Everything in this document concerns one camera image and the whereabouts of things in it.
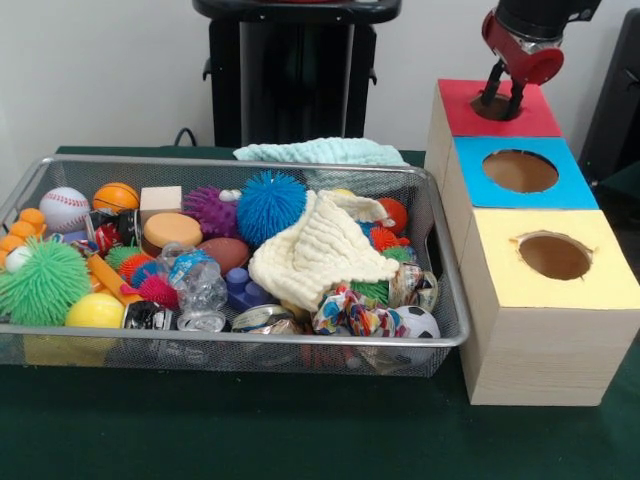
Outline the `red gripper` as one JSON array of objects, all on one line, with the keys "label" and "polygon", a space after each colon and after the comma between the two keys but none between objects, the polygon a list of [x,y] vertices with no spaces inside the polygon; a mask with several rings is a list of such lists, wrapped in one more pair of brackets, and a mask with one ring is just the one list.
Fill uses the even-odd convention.
[{"label": "red gripper", "polygon": [[505,71],[512,79],[505,120],[513,120],[519,115],[525,85],[542,85],[560,71],[564,63],[561,50],[563,38],[530,39],[523,34],[512,33],[498,20],[496,10],[485,17],[482,36],[489,49],[500,59],[492,67],[483,90],[483,106],[489,107],[493,102]]}]

